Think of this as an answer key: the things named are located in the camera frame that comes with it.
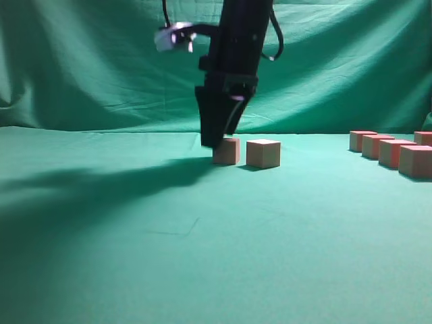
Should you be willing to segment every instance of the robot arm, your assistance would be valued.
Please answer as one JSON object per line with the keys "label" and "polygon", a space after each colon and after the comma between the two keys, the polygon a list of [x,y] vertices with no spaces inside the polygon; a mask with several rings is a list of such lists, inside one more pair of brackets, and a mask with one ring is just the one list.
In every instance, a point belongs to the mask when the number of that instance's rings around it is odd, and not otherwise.
{"label": "robot arm", "polygon": [[[158,51],[184,48],[192,52],[197,34],[210,37],[209,52],[200,58],[203,86],[195,87],[200,113],[201,144],[215,149],[225,134],[232,135],[255,95],[261,57],[274,61],[284,48],[283,35],[273,12],[273,0],[224,0],[219,25],[171,24],[163,0],[166,25],[155,35]],[[263,54],[269,20],[279,37],[275,57]]]}

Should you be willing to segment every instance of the block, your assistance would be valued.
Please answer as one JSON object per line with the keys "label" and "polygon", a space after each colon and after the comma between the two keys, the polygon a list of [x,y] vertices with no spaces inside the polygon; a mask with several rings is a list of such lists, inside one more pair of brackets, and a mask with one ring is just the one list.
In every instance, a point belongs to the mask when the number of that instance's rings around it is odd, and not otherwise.
{"label": "block", "polygon": [[417,145],[410,140],[380,140],[378,163],[390,169],[399,168],[400,147],[402,145]]}
{"label": "block", "polygon": [[379,141],[394,140],[390,135],[364,135],[362,140],[362,156],[371,160],[378,160],[379,157]]}
{"label": "block", "polygon": [[414,141],[418,145],[432,146],[432,132],[414,132]]}
{"label": "block", "polygon": [[248,140],[246,164],[260,169],[281,165],[281,142],[276,140]]}
{"label": "block", "polygon": [[224,138],[222,143],[213,150],[213,163],[234,165],[240,160],[240,139]]}
{"label": "block", "polygon": [[364,135],[377,135],[377,133],[368,130],[352,130],[350,132],[350,151],[361,153]]}
{"label": "block", "polygon": [[419,180],[432,180],[432,146],[402,145],[399,173]]}

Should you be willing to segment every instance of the green table surface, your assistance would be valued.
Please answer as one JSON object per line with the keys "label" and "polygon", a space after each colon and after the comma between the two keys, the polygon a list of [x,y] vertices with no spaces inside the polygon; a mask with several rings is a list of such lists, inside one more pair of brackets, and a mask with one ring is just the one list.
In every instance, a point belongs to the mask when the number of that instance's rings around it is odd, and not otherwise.
{"label": "green table surface", "polygon": [[[219,167],[199,134],[1,128],[0,323],[432,323],[432,183],[238,137]],[[257,138],[280,167],[244,167]]]}

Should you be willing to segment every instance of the black cable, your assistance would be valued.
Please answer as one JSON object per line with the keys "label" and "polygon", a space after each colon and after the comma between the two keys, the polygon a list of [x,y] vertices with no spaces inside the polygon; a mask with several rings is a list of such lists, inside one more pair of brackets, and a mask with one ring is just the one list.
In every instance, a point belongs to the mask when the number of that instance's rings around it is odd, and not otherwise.
{"label": "black cable", "polygon": [[284,34],[282,33],[281,27],[277,22],[275,12],[273,9],[271,10],[270,20],[271,20],[271,24],[273,25],[276,31],[277,39],[279,40],[279,50],[277,51],[276,55],[273,57],[269,57],[264,53],[261,53],[261,56],[264,57],[265,59],[269,59],[270,61],[275,61],[276,59],[279,58],[279,56],[281,56],[282,52],[284,51]]}
{"label": "black cable", "polygon": [[168,11],[167,11],[167,0],[162,0],[162,10],[163,10],[163,15],[165,17],[165,26],[171,27],[171,22],[169,21],[169,17],[168,17]]}

